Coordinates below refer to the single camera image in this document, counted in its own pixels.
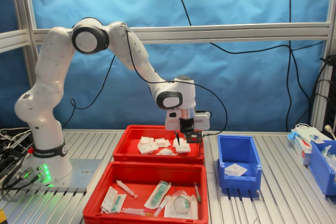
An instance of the plastic syringe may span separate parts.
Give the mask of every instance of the plastic syringe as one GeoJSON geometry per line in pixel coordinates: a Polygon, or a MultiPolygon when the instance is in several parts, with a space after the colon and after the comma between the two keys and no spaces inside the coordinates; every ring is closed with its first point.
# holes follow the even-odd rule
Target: plastic syringe
{"type": "Polygon", "coordinates": [[[199,203],[201,203],[201,197],[200,197],[200,193],[198,192],[198,187],[197,187],[196,182],[195,182],[195,190],[196,190],[197,200],[199,203]]]}
{"type": "Polygon", "coordinates": [[[169,195],[167,195],[166,197],[164,197],[163,201],[161,202],[161,204],[159,205],[159,207],[155,211],[154,217],[159,216],[159,214],[161,213],[161,211],[164,208],[164,206],[168,203],[169,198],[170,198],[169,195]]]}
{"type": "Polygon", "coordinates": [[[123,212],[127,215],[139,215],[139,216],[153,216],[150,212],[145,212],[143,209],[126,209],[120,210],[120,212],[123,212]]]}
{"type": "Polygon", "coordinates": [[[138,196],[123,182],[120,180],[117,180],[117,185],[120,186],[122,189],[124,189],[129,195],[134,196],[134,198],[137,198],[138,196]]]}

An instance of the green led light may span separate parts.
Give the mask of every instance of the green led light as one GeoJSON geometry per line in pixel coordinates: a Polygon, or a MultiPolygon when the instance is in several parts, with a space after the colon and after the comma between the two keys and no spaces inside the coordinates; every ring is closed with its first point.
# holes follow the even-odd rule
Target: green led light
{"type": "Polygon", "coordinates": [[[46,164],[44,164],[43,167],[44,167],[44,172],[47,176],[47,180],[45,180],[45,183],[48,183],[48,182],[51,181],[51,176],[49,174],[48,166],[46,164]]]}

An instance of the blue box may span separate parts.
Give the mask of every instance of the blue box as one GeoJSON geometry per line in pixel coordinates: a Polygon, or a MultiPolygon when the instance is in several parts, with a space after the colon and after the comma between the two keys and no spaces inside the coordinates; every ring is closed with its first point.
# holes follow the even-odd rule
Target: blue box
{"type": "Polygon", "coordinates": [[[322,156],[321,150],[331,145],[328,152],[336,154],[336,141],[325,140],[323,144],[317,144],[311,141],[312,150],[310,156],[309,169],[325,195],[336,195],[335,172],[328,165],[326,159],[322,156]]]}
{"type": "Polygon", "coordinates": [[[260,190],[261,164],[252,136],[218,135],[219,186],[224,188],[260,190]],[[225,167],[237,164],[247,171],[241,176],[224,174],[225,167]]]}

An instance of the workbench surface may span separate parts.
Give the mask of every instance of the workbench surface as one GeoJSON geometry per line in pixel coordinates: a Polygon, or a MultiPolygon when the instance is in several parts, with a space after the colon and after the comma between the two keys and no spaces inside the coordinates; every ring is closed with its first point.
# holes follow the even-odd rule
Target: workbench surface
{"type": "MultiPolygon", "coordinates": [[[[112,153],[121,130],[64,130],[71,158],[99,158],[102,163],[86,193],[22,189],[10,191],[0,201],[8,223],[84,223],[82,211],[112,153]]],[[[261,190],[252,195],[247,190],[218,186],[217,137],[204,140],[205,166],[209,197],[209,223],[335,223],[336,197],[320,191],[309,169],[288,142],[285,133],[226,132],[252,135],[259,153],[263,175],[261,190]]]]}

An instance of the red plastic bin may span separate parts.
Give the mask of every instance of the red plastic bin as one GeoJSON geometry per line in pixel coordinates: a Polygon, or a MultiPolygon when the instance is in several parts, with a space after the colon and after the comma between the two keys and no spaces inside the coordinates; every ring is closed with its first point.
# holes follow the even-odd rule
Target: red plastic bin
{"type": "Polygon", "coordinates": [[[83,210],[85,224],[206,224],[208,223],[208,202],[206,171],[203,165],[190,164],[151,164],[135,162],[111,162],[106,167],[98,185],[94,189],[87,205],[83,210]],[[143,208],[145,202],[154,191],[159,181],[171,182],[172,186],[166,195],[172,195],[175,191],[185,190],[189,195],[195,195],[194,183],[197,183],[201,203],[198,203],[198,220],[186,220],[177,218],[165,218],[164,209],[158,217],[133,216],[124,213],[105,214],[100,212],[101,203],[112,186],[119,194],[126,194],[117,186],[116,180],[120,180],[129,186],[138,198],[127,195],[122,207],[143,208]]]}
{"type": "MultiPolygon", "coordinates": [[[[185,138],[182,133],[178,134],[180,137],[185,138]]],[[[114,160],[146,163],[204,164],[203,143],[198,145],[190,144],[191,152],[178,154],[177,156],[156,155],[163,148],[159,148],[151,154],[141,154],[138,150],[138,143],[142,136],[168,139],[171,145],[167,148],[176,153],[173,147],[173,141],[176,136],[173,131],[167,131],[164,126],[129,125],[113,152],[114,160]]]]}

